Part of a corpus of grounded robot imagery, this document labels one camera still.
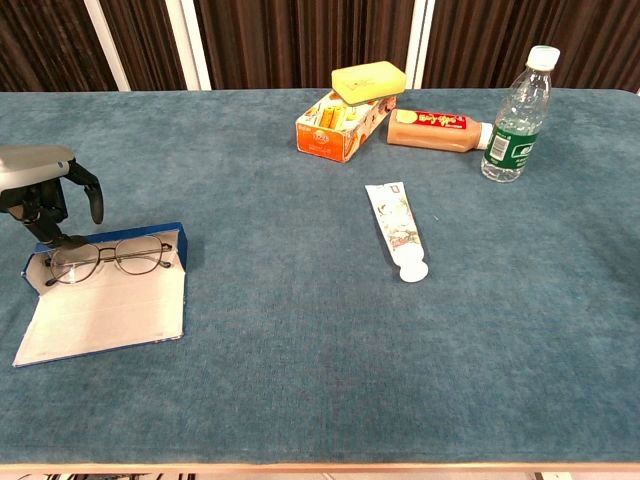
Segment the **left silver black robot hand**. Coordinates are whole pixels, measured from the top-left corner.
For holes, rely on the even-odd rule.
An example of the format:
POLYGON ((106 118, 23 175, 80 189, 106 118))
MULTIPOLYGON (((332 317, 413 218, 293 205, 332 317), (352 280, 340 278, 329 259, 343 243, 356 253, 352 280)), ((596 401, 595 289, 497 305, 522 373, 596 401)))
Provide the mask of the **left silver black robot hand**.
POLYGON ((1 211, 24 225, 51 248, 75 248, 87 240, 66 235, 59 223, 67 218, 61 180, 84 188, 93 222, 104 218, 99 180, 62 145, 4 145, 1 147, 1 211))

